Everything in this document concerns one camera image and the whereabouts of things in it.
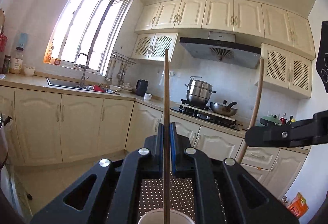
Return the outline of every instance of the silver bolt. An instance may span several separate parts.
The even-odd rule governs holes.
[[[105,159],[104,158],[104,159],[102,159],[102,160],[99,161],[99,165],[101,167],[108,167],[110,165],[110,161],[108,159]]]
[[[233,166],[236,163],[236,161],[233,158],[229,157],[224,160],[224,163],[228,166]]]
[[[148,150],[147,148],[140,148],[140,149],[138,150],[138,153],[139,153],[140,155],[148,155],[148,154],[149,154],[149,150]]]
[[[194,155],[196,153],[196,149],[193,147],[188,147],[185,152],[189,155]]]

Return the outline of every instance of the white cup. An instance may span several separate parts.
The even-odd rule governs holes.
[[[145,100],[151,100],[151,97],[152,97],[152,96],[153,96],[152,94],[150,94],[150,93],[146,93],[145,96],[144,96],[144,99],[145,99]]]
[[[151,210],[139,220],[138,224],[163,224],[164,222],[164,209]],[[170,224],[195,224],[194,221],[179,211],[170,209]]]

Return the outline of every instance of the tile backsplash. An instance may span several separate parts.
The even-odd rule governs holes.
[[[162,74],[164,63],[139,62],[126,75],[126,82],[134,84],[138,79],[145,79],[149,82],[147,92],[153,95],[163,97],[164,94],[164,76]],[[236,118],[248,123],[252,116],[253,107],[256,98],[257,86],[254,85],[256,70],[222,62],[193,58],[185,51],[184,58],[181,61],[179,69],[174,69],[170,76],[170,100],[180,102],[180,99],[186,99],[186,90],[184,84],[188,84],[190,76],[201,76],[201,80],[213,85],[213,93],[210,101],[222,103],[227,100],[228,103],[236,101],[238,108]],[[269,89],[262,90],[261,103],[257,121],[260,117],[267,115],[268,111],[283,115],[296,116],[299,100],[286,96],[285,94],[275,92]]]

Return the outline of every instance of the wooden stick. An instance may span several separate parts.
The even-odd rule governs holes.
[[[261,95],[262,95],[262,87],[263,87],[263,72],[264,72],[264,60],[263,60],[263,58],[261,58],[260,59],[260,78],[259,78],[259,84],[257,86],[257,94],[256,94],[255,105],[254,105],[252,118],[251,118],[251,121],[250,121],[250,124],[249,124],[249,127],[248,128],[251,128],[251,127],[253,127],[255,125],[257,114],[259,112]],[[241,152],[240,152],[239,157],[237,158],[237,162],[239,164],[243,160],[244,155],[246,153],[246,150],[247,150],[247,144],[245,143],[244,146],[241,149]]]
[[[170,87],[169,87],[169,53],[165,50],[164,61],[164,224],[170,224]]]

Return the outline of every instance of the gas stove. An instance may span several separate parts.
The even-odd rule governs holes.
[[[239,127],[235,118],[217,114],[210,110],[209,106],[192,104],[189,101],[183,99],[181,99],[181,104],[178,105],[179,106],[172,107],[170,109],[194,118],[239,131]]]

